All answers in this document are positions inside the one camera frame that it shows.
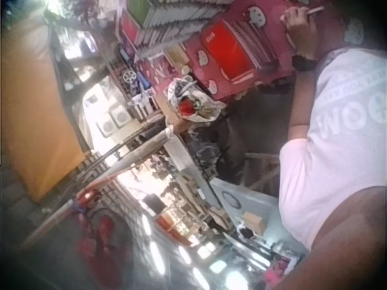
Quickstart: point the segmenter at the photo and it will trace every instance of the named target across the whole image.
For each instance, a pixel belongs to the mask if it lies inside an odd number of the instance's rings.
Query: air conditioner unit
[[[96,123],[99,131],[105,138],[110,137],[118,131],[118,127],[109,113],[103,114]]]
[[[118,106],[117,108],[111,110],[111,115],[118,128],[123,127],[132,120],[132,117],[123,106]]]

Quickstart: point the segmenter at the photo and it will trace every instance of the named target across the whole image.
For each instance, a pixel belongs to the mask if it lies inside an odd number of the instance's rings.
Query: stack of notebooks
[[[178,21],[211,19],[231,0],[128,0],[126,8],[141,28]]]
[[[188,39],[233,0],[127,0],[120,30],[139,58]]]

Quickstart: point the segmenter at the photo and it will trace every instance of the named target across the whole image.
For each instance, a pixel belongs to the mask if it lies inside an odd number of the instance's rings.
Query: black wristwatch
[[[293,68],[296,69],[296,71],[312,71],[317,66],[316,60],[310,60],[303,56],[300,56],[296,54],[291,58]]]

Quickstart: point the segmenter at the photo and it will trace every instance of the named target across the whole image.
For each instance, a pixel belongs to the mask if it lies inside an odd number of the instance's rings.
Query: red notebook
[[[201,41],[231,81],[254,70],[249,56],[223,21],[204,31]]]

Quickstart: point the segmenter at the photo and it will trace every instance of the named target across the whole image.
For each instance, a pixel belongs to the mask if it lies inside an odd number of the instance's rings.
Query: cardboard box
[[[263,235],[266,229],[265,223],[260,216],[245,211],[242,215],[246,227],[254,231],[258,235]]]

